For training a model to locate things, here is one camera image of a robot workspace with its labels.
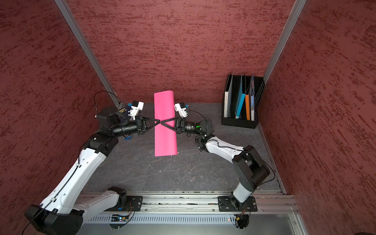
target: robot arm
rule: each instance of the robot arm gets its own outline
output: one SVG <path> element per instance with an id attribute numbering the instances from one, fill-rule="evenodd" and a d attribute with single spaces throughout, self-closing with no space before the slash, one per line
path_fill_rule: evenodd
<path id="1" fill-rule="evenodd" d="M 204 150 L 208 153 L 217 154 L 234 165 L 240 182 L 231 195 L 231 204 L 236 210 L 243 209 L 249 196 L 270 174 L 270 169 L 265 161 L 261 159 L 253 146 L 248 145 L 245 148 L 235 146 L 213 135 L 213 123 L 210 118 L 204 118 L 197 123 L 187 121 L 188 105 L 184 103 L 175 104 L 175 111 L 179 112 L 180 117 L 161 121 L 161 124 L 177 133 L 198 134 L 196 145 L 200 151 Z M 175 121 L 174 127 L 166 124 L 166 122 L 173 120 Z"/>
<path id="2" fill-rule="evenodd" d="M 119 136 L 137 133 L 145 134 L 161 121 L 119 112 L 115 107 L 107 107 L 96 115 L 99 130 L 83 145 L 79 158 L 57 187 L 41 202 L 31 205 L 25 212 L 26 218 L 44 234 L 76 234 L 83 221 L 114 206 L 125 207 L 126 191 L 112 187 L 101 196 L 84 204 L 74 204 L 83 187 L 96 168 L 109 156 Z"/>

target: pink rolled paper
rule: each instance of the pink rolled paper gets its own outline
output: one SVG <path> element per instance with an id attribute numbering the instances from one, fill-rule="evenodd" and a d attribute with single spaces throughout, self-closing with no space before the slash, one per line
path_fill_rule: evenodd
<path id="1" fill-rule="evenodd" d="M 154 117 L 161 121 L 175 117 L 174 92 L 154 93 Z M 173 127 L 175 121 L 167 122 Z M 155 128 L 155 156 L 177 155 L 176 132 L 158 124 Z"/>

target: metal base plate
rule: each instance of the metal base plate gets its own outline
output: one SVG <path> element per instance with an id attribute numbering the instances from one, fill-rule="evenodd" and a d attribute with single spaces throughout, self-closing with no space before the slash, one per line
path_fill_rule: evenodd
<path id="1" fill-rule="evenodd" d="M 247 199 L 247 202 L 239 209 L 236 210 L 232 205 L 230 201 L 230 197 L 218 197 L 218 207 L 219 211 L 240 211 L 242 212 L 244 209 L 246 209 L 247 212 L 256 212 L 257 211 L 257 205 L 255 198 L 252 196 L 249 196 Z"/>
<path id="2" fill-rule="evenodd" d="M 127 196 L 127 203 L 132 204 L 132 212 L 133 211 L 140 211 L 141 206 L 142 206 L 142 196 Z M 124 210 L 119 209 L 118 206 L 114 206 L 112 208 L 109 208 L 105 211 L 113 211 L 113 212 L 124 212 Z"/>

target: gray floor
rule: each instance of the gray floor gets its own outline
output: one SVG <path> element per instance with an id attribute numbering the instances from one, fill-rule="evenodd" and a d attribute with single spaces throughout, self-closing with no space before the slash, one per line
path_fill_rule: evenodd
<path id="1" fill-rule="evenodd" d="M 261 134 L 257 129 L 221 125 L 220 103 L 191 103 L 191 110 L 210 117 L 214 124 L 214 135 L 238 146 L 252 145 L 260 156 L 271 165 Z M 154 118 L 153 103 L 146 103 L 141 114 Z M 188 117 L 198 121 L 194 112 Z M 134 135 L 130 140 L 119 138 L 111 154 L 96 169 L 83 191 L 105 191 L 117 186 L 132 192 L 146 191 L 232 191 L 238 177 L 232 164 L 218 155 L 200 152 L 194 135 L 177 136 L 178 155 L 154 156 L 154 130 L 142 136 Z M 259 190 L 280 190 L 277 180 L 265 183 Z"/>

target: red textured wall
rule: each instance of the red textured wall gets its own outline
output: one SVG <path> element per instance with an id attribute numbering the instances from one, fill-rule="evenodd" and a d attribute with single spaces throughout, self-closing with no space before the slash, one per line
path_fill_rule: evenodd
<path id="1" fill-rule="evenodd" d="M 259 118 L 311 235 L 376 234 L 376 2 L 311 0 Z"/>
<path id="2" fill-rule="evenodd" d="M 220 102 L 229 71 L 262 76 L 295 0 L 67 0 L 123 100 Z"/>
<path id="3" fill-rule="evenodd" d="M 0 77 L 0 234 L 20 234 L 96 130 L 104 88 L 53 0 L 0 3 Z"/>

